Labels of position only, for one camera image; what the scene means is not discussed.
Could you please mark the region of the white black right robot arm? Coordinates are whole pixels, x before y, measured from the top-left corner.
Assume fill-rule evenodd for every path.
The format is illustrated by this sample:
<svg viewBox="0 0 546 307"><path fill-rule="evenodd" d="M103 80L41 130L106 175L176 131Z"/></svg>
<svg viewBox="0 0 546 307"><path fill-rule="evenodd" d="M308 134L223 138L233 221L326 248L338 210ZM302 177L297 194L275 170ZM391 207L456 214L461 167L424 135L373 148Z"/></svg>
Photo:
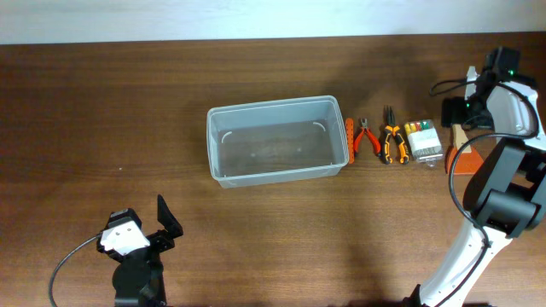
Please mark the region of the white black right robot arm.
<svg viewBox="0 0 546 307"><path fill-rule="evenodd" d="M537 83L519 72L520 52L498 47L480 71L452 80L464 96L444 100L441 124L483 129L456 146L448 187L464 222L434 274L404 299L405 306L463 306L491 260L545 218L545 132L537 110ZM496 146L470 178L461 199L453 176L465 149L485 138Z"/></svg>

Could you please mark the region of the clear plastic storage container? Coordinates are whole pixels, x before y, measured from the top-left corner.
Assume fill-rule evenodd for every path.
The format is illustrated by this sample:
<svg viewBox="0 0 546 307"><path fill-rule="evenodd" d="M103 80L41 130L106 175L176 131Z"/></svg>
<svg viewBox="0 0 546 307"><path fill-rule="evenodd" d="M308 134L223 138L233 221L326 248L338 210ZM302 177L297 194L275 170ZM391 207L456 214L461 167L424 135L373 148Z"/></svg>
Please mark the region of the clear plastic storage container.
<svg viewBox="0 0 546 307"><path fill-rule="evenodd" d="M214 107L206 142L212 178L222 188L331 177L349 162L333 96Z"/></svg>

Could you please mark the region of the orange perforated plastic strip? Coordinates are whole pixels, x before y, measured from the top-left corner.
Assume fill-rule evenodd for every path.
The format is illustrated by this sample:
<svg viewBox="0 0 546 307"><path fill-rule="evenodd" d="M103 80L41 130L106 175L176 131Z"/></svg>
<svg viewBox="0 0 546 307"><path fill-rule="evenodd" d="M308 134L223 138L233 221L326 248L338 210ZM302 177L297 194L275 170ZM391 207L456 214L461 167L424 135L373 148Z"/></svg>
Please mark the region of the orange perforated plastic strip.
<svg viewBox="0 0 546 307"><path fill-rule="evenodd" d="M349 153L349 164L353 164L355 161L355 152L354 152L354 121L352 118L346 118L345 120L346 128L346 139L347 147Z"/></svg>

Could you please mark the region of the orange black needle nose pliers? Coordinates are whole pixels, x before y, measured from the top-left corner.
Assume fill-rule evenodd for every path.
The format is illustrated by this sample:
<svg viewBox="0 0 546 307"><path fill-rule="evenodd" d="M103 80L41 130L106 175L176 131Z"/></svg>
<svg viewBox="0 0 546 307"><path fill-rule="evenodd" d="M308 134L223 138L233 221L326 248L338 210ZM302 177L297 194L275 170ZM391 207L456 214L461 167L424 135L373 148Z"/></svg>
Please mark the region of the orange black needle nose pliers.
<svg viewBox="0 0 546 307"><path fill-rule="evenodd" d="M398 162L402 165L407 165L410 162L408 148L401 134L401 128L396 125L395 115L391 106L384 107L383 134L380 143L380 156L386 165L393 163L394 156L391 155L391 140L395 141L398 148Z"/></svg>

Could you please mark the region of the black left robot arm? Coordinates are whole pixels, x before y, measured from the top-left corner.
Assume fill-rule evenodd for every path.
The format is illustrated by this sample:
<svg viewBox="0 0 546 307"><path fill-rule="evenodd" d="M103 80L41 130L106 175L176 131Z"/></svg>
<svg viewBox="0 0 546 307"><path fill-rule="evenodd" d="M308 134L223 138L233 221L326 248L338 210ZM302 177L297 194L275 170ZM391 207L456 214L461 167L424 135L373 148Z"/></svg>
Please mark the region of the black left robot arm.
<svg viewBox="0 0 546 307"><path fill-rule="evenodd" d="M96 250L119 263L112 277L116 306L167 305L160 254L175 247L183 227L161 195L157 196L157 220L163 228L145 235L141 219L127 208L111 213L99 234Z"/></svg>

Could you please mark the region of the clear pack of coloured clips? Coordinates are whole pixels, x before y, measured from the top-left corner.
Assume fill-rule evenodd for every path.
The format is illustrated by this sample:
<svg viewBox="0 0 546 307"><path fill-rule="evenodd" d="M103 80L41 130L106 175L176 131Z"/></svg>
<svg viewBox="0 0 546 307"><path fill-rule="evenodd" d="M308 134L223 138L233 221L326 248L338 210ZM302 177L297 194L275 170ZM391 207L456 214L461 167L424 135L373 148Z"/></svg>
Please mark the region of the clear pack of coloured clips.
<svg viewBox="0 0 546 307"><path fill-rule="evenodd" d="M444 151L431 119L407 122L404 131L415 162L434 167L443 159Z"/></svg>

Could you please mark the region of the orange scraper with wooden handle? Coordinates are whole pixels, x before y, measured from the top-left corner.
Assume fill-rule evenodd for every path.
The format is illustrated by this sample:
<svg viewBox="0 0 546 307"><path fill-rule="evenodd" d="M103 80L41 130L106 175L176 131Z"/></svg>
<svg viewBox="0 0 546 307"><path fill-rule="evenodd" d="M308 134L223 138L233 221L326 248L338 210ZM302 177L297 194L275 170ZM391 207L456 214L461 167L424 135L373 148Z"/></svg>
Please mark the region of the orange scraper with wooden handle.
<svg viewBox="0 0 546 307"><path fill-rule="evenodd" d="M456 153L462 145L468 141L468 137L459 124L453 124L452 129L452 145L448 148L446 153L445 171L450 174L450 168ZM467 146L462 151L457 160L455 167L455 175L473 175L483 165L484 160L481 155L472 146Z"/></svg>

